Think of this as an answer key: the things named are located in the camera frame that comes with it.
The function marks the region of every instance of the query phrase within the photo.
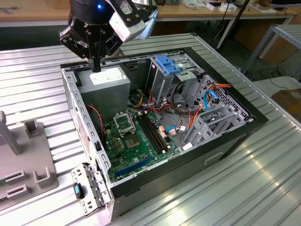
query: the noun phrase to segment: blue latch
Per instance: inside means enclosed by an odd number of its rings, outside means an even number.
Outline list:
[[[165,69],[166,74],[176,74],[181,72],[181,69],[176,67],[173,61],[167,56],[156,56],[156,60],[158,61],[158,64]]]
[[[79,186],[78,186],[78,185],[75,186],[75,193],[76,193],[76,194],[79,193]]]

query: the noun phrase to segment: silver metal frame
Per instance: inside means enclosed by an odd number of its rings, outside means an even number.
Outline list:
[[[266,32],[254,52],[249,57],[247,63],[242,69],[242,73],[246,73],[247,70],[251,67],[253,61],[257,58],[262,48],[267,44],[272,34],[275,34],[272,40],[269,42],[267,47],[261,54],[261,58],[268,52],[272,44],[276,41],[278,36],[284,38],[295,47],[301,49],[301,25],[272,25],[269,30]]]

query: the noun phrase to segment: aluminum table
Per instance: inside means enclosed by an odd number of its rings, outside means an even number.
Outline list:
[[[278,37],[282,37],[285,40],[289,41],[291,44],[293,44],[298,49],[301,49],[301,25],[298,24],[288,24],[288,25],[272,25],[269,30],[266,32],[254,52],[249,57],[246,65],[242,69],[242,73],[246,73],[247,70],[251,67],[253,61],[257,58],[260,51],[265,47],[261,55],[259,56],[260,59],[262,59],[265,54],[269,51],[271,46],[274,44],[276,39]],[[291,77],[293,77],[294,74],[296,74],[301,68],[301,65],[292,73]]]
[[[227,159],[112,222],[143,225],[296,225],[301,222],[301,125],[198,36],[151,37],[122,45],[126,55],[192,47],[269,122]],[[0,52],[0,110],[10,128],[44,123],[59,186],[0,212],[14,225],[106,225],[84,218],[70,170],[87,161],[68,112],[59,64],[79,61],[63,46]]]

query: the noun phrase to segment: wooden table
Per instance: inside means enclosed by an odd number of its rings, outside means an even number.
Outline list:
[[[10,0],[0,2],[0,7],[19,6],[13,14],[0,12],[0,27],[20,26],[46,26],[67,25],[68,9],[54,9],[48,0]],[[207,8],[191,9],[184,5],[158,6],[158,21],[199,21],[199,20],[222,20],[224,13],[211,11]],[[220,46],[238,11],[228,12],[225,20],[230,20],[217,47]],[[262,14],[253,8],[246,10],[241,19],[272,19],[285,18],[283,24],[288,24],[297,13],[288,9],[286,12],[279,11],[277,14]]]

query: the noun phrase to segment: motherboard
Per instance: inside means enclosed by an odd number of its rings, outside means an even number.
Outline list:
[[[117,117],[116,120],[115,117],[104,125],[107,133],[106,152],[112,164],[108,171],[111,182],[133,175],[180,152],[163,131],[155,113],[124,113],[122,118]],[[120,132],[130,127],[135,130]]]

